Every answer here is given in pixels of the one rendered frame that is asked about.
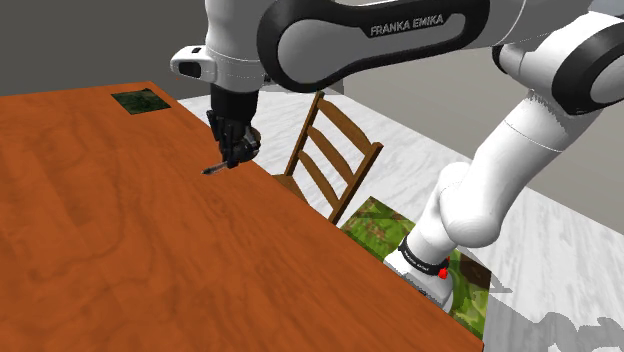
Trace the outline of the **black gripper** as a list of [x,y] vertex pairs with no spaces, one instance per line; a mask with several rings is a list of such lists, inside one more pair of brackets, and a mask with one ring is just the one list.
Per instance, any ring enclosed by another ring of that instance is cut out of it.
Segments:
[[[216,84],[210,86],[211,108],[206,115],[222,161],[228,168],[239,164],[235,148],[243,142],[242,162],[253,160],[261,147],[261,134],[251,124],[256,114],[259,91],[234,92]],[[243,126],[247,126],[243,135]]]

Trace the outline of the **brown wooden slatted chair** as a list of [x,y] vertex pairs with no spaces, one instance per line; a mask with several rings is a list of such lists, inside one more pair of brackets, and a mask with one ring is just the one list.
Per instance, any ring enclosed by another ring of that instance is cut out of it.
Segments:
[[[318,113],[322,113],[363,154],[363,160],[355,171],[352,170],[343,155],[327,137],[313,126]],[[308,140],[311,140],[319,148],[333,168],[346,182],[346,189],[340,196],[336,194],[334,188],[318,165],[304,151],[304,146]],[[371,142],[365,133],[345,113],[334,103],[325,99],[325,93],[323,91],[318,91],[315,93],[285,171],[282,174],[274,175],[273,178],[307,203],[302,190],[294,179],[296,166],[302,164],[332,207],[332,212],[328,220],[332,224],[337,225],[382,149],[383,144],[381,142]]]

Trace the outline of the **dark green flat square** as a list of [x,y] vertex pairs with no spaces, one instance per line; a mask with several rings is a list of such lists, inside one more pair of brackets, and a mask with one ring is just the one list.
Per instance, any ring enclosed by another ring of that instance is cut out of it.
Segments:
[[150,88],[113,93],[112,97],[130,115],[169,109],[170,105]]

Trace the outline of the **orange wooden table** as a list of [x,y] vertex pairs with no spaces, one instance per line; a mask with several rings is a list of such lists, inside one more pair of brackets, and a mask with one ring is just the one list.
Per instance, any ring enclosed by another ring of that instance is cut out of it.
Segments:
[[210,129],[117,86],[0,97],[0,352],[482,352]]

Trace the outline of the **green patterned robot stand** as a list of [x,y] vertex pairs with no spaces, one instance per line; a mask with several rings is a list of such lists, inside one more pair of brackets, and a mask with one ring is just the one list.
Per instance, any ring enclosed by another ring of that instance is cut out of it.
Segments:
[[[414,223],[369,197],[343,224],[341,230],[382,261],[395,250]],[[488,307],[491,271],[455,249],[449,257],[453,299],[449,315],[480,340],[483,339]]]

